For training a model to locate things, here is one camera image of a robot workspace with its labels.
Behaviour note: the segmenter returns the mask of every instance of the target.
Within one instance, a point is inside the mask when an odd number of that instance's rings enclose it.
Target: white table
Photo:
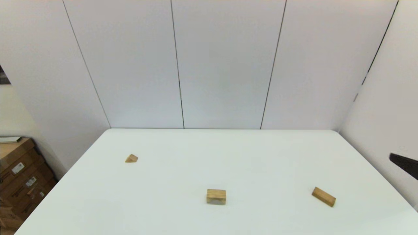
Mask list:
[[[417,233],[418,213],[334,131],[111,129],[16,235]]]

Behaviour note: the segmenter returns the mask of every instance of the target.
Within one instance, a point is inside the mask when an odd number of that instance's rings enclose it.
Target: black object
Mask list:
[[[389,156],[391,162],[395,163],[402,170],[406,171],[412,177],[418,180],[418,161],[401,155],[391,153]]]

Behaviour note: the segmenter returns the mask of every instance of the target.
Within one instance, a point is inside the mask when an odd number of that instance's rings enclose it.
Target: cardboard box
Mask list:
[[[0,143],[0,172],[34,147],[35,144],[30,138],[22,138],[17,143]]]
[[[0,225],[5,228],[19,228],[22,224],[23,220],[0,218]]]
[[[32,164],[13,183],[0,191],[0,205],[5,207],[17,205],[32,188],[37,185],[45,185],[53,177],[52,171],[43,163],[43,158],[41,158],[41,161]]]
[[[37,185],[35,188],[31,189],[31,191],[27,193],[27,196],[32,201],[40,203],[45,198],[45,196],[52,190],[52,188],[54,188],[55,185],[56,180],[52,178],[46,184],[42,186]]]
[[[32,163],[42,158],[34,148],[20,156],[11,163],[5,170],[0,172],[0,187],[4,188],[15,178],[21,175]]]
[[[55,184],[56,181],[52,178],[45,185],[37,186],[32,192],[27,193],[26,197],[23,197],[16,206],[0,207],[0,217],[11,220],[26,220]]]

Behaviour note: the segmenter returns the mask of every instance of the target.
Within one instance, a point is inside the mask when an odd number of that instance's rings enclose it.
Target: white wall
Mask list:
[[[110,126],[63,2],[0,0],[0,35],[2,68],[69,169]]]
[[[112,128],[183,128],[170,0],[65,0]]]
[[[173,0],[185,128],[259,129],[285,0]]]
[[[344,136],[418,209],[418,181],[389,160],[418,160],[418,1],[400,1],[342,126]]]
[[[263,129],[338,130],[396,0],[288,0]]]
[[[67,172],[11,85],[0,85],[0,136],[32,138],[58,178]]]

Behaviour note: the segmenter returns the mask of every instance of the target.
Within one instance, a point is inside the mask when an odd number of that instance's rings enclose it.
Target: wooden triangular prism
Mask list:
[[[125,160],[125,162],[136,162],[138,160],[138,157],[131,154],[129,157]]]

